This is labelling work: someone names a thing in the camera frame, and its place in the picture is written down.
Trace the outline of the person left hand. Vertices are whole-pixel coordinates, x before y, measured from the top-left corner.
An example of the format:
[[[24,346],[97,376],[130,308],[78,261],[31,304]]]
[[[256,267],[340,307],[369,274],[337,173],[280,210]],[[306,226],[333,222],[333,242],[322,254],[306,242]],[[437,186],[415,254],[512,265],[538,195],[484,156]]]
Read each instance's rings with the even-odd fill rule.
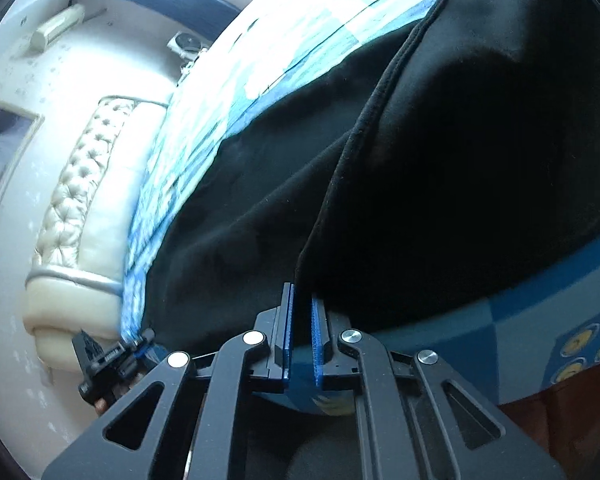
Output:
[[[104,399],[97,400],[94,403],[94,409],[98,416],[102,416],[108,411],[109,405]]]

